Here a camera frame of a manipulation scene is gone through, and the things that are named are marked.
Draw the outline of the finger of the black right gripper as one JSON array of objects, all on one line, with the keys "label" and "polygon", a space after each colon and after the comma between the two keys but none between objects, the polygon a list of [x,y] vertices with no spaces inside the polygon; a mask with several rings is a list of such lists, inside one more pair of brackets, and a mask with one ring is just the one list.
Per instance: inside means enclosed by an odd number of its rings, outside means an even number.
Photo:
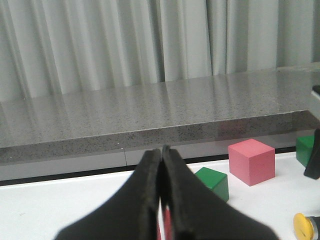
[{"label": "finger of the black right gripper", "polygon": [[320,129],[314,131],[314,143],[304,176],[318,180],[320,178]]}]

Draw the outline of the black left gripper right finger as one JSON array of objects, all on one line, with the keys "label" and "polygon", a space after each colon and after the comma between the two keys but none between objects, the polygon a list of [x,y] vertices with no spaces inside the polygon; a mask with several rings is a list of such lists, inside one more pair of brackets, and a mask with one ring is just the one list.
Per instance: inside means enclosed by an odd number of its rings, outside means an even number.
[{"label": "black left gripper right finger", "polygon": [[246,216],[209,190],[176,149],[164,145],[161,206],[169,240],[276,240],[268,226]]}]

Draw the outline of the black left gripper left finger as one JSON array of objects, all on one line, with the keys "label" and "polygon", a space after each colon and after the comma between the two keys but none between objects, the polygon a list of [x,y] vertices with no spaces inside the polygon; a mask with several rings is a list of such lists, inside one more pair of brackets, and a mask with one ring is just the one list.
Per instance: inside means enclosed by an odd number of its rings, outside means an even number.
[{"label": "black left gripper left finger", "polygon": [[144,152],[123,186],[96,210],[63,228],[57,240],[156,240],[159,149]]}]

